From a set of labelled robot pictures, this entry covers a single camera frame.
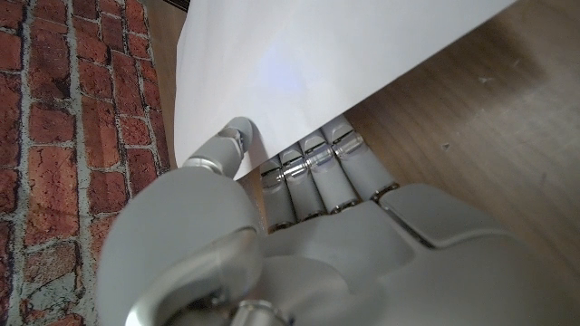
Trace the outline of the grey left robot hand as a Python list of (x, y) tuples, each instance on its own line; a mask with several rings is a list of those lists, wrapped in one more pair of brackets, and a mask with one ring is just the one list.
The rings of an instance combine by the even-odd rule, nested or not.
[(579, 303), (493, 218), (398, 185), (337, 117), (260, 168), (267, 221), (235, 181), (237, 117), (117, 216), (103, 325), (576, 325)]

